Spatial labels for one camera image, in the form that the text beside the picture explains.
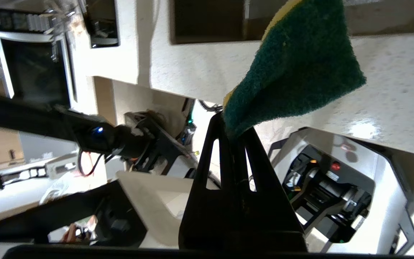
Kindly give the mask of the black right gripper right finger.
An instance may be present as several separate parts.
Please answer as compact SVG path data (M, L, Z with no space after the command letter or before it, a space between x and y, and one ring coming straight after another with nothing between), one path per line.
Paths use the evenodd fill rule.
M307 252L305 234L254 128L237 141L239 209L246 247L273 252Z

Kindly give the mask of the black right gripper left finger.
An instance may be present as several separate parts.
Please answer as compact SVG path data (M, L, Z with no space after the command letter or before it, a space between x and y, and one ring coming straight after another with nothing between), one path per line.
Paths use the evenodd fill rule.
M209 190L207 181L214 141L220 149L221 187ZM239 182L243 179L243 151L229 140L222 113L214 115L179 228L180 249L243 250Z

